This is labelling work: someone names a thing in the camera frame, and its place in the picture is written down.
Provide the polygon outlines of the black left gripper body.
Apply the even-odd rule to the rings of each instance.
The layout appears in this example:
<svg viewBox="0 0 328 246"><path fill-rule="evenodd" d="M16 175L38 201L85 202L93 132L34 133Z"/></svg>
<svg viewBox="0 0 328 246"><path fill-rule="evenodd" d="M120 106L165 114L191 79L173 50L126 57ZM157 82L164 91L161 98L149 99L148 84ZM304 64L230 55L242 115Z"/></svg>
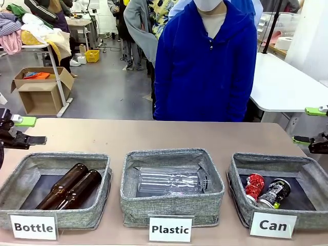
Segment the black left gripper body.
<svg viewBox="0 0 328 246"><path fill-rule="evenodd" d="M13 126L12 114L7 108L0 108L1 130L9 131Z"/></svg>

